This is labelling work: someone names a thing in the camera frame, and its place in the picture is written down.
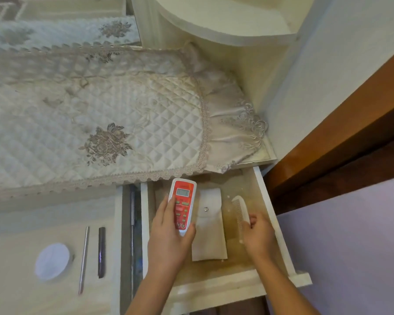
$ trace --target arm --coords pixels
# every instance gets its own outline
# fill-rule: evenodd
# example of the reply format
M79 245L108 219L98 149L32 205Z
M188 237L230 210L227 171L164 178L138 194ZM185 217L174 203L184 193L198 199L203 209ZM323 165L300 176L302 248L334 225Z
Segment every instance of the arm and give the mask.
M196 229L192 223L184 237L174 224L175 196L168 203L168 195L161 202L152 222L147 251L149 270L141 282L126 315L158 315L162 312L169 292L181 269Z
M250 214L244 222L244 244L276 315L320 315L275 264L271 253L275 242L273 226L263 213Z

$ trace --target forearm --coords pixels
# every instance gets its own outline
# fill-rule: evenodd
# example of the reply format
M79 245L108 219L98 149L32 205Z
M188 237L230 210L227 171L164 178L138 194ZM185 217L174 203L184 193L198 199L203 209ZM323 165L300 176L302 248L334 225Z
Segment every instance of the forearm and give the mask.
M276 315L320 315L274 262L260 259L255 266Z
M126 315L159 315L172 289L175 276L148 273L141 282Z

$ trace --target beige pouch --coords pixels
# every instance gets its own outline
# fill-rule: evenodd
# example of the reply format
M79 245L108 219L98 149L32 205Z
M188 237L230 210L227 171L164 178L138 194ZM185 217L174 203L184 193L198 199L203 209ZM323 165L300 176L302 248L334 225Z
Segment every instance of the beige pouch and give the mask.
M192 260L227 259L219 188L200 190L196 236L191 246Z

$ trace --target hand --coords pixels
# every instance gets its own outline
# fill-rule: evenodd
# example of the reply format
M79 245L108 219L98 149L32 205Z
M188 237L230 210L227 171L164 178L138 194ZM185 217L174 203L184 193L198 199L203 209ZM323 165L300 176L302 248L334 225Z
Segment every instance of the hand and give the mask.
M168 202L168 195L161 202L152 222L147 251L149 255L148 273L157 277L169 277L175 280L184 264L191 243L196 234L195 224L191 223L182 237L175 229L175 196Z
M270 219L263 212L250 213L250 222L243 222L244 245L247 253L255 263L272 262L275 241L274 229Z

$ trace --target brown wooden trim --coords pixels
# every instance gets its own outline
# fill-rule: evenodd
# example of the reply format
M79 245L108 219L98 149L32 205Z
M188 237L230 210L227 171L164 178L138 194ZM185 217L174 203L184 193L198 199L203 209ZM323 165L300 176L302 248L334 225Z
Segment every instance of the brown wooden trim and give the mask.
M392 111L394 56L267 173L270 196L293 190L394 136Z
M292 211L394 178L394 140L273 201L276 214Z

